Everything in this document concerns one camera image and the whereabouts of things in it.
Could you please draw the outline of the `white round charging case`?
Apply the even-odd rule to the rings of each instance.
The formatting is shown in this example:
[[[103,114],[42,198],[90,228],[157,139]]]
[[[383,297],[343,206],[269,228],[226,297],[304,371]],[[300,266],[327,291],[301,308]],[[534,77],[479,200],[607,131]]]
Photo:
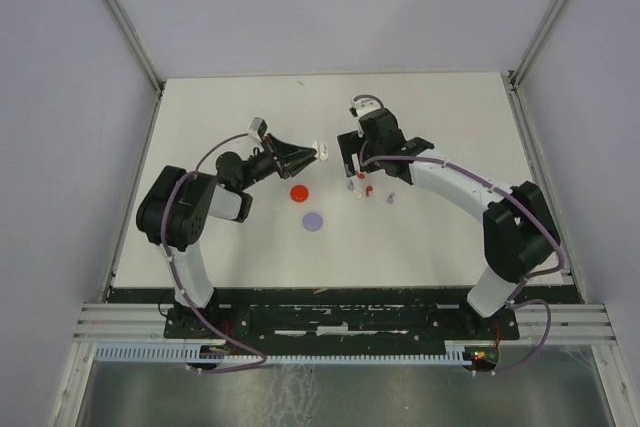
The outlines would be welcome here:
[[[328,146],[325,142],[316,141],[312,144],[312,148],[315,150],[314,157],[317,160],[319,160],[320,162],[325,162],[328,160],[329,152],[328,152]]]

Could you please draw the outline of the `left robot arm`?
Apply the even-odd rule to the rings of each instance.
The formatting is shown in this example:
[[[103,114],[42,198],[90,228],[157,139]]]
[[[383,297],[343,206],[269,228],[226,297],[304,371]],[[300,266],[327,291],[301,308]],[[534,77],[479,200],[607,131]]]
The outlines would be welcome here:
[[[247,158],[233,151],[219,155],[212,174],[171,165],[160,171],[138,207],[136,227],[162,252],[175,301],[192,307],[186,323],[198,336],[212,336],[221,325],[220,311],[209,305],[215,287],[199,245],[207,221],[244,222],[253,203],[248,188],[273,174],[293,178],[327,158],[323,143],[303,147],[264,134]]]

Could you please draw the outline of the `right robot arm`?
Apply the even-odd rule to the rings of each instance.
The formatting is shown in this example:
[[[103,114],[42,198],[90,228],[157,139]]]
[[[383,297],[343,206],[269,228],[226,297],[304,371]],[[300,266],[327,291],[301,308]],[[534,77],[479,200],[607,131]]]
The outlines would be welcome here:
[[[564,267],[558,229],[537,184],[513,186],[456,164],[433,143],[406,138],[387,108],[356,102],[349,112],[358,127],[337,138],[348,177],[382,171],[440,196],[481,224],[486,268],[467,295],[469,307],[458,315],[467,336],[481,338],[491,331],[494,314],[529,280],[552,272],[543,266],[549,257]]]

